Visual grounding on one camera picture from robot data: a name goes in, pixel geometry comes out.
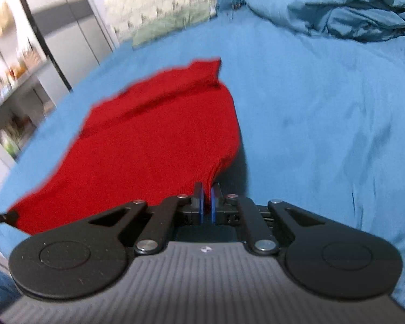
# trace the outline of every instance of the red fabric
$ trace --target red fabric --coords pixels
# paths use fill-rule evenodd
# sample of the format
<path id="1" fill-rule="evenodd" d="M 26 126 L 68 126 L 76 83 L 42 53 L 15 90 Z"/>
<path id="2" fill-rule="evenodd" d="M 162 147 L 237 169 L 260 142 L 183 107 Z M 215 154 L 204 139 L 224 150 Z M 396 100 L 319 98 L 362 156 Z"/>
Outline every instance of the red fabric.
<path id="1" fill-rule="evenodd" d="M 209 194 L 240 142 L 220 62 L 160 72 L 94 107 L 56 173 L 12 208 L 17 227 L 36 234 L 135 199 L 157 205 L 196 181 Z"/>

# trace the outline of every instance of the gray ribbed surface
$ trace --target gray ribbed surface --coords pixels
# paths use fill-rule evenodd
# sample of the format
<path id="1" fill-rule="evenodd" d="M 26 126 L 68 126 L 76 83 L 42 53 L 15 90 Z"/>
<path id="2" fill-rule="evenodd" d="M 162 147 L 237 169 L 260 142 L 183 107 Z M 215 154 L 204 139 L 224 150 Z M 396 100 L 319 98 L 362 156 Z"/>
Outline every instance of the gray ribbed surface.
<path id="1" fill-rule="evenodd" d="M 209 246 L 212 250 L 202 252 Z M 170 242 L 165 252 L 138 257 L 112 288 L 67 304 L 27 297 L 0 319 L 6 324 L 405 324 L 388 296 L 340 303 L 296 286 L 273 258 L 240 243 Z"/>

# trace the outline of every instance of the red cloth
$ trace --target red cloth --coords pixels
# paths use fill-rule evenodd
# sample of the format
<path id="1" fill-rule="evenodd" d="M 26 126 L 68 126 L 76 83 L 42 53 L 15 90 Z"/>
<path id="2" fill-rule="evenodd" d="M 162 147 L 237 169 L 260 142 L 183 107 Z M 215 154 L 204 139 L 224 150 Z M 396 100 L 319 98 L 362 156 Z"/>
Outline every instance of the red cloth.
<path id="1" fill-rule="evenodd" d="M 240 143 L 220 63 L 160 72 L 94 107 L 56 173 L 13 206 L 17 227 L 36 234 L 135 199 L 157 205 L 197 181 L 209 194 Z"/>

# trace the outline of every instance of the black circular joint cover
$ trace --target black circular joint cover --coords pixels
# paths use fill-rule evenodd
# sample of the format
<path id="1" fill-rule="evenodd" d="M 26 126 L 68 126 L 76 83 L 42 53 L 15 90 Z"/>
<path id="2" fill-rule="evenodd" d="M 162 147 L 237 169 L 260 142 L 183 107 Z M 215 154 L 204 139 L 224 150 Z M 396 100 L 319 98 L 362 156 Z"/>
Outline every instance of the black circular joint cover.
<path id="1" fill-rule="evenodd" d="M 109 286 L 128 258 L 117 238 L 103 229 L 61 227 L 24 240 L 9 258 L 16 285 L 27 295 L 52 300 L 81 298 Z"/>
<path id="2" fill-rule="evenodd" d="M 392 291 L 400 277 L 402 258 L 381 238 L 338 223 L 303 228 L 297 236 L 286 251 L 286 267 L 324 297 L 368 299 Z"/>

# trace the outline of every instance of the gray stripe panel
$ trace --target gray stripe panel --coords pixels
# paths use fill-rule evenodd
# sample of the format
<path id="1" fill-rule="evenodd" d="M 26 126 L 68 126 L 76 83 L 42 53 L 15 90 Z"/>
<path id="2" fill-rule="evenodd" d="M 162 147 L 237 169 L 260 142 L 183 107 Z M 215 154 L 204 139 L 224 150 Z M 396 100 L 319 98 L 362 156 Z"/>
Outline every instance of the gray stripe panel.
<path id="1" fill-rule="evenodd" d="M 87 0 L 76 0 L 33 13 L 39 31 L 46 36 L 80 19 L 93 15 Z"/>

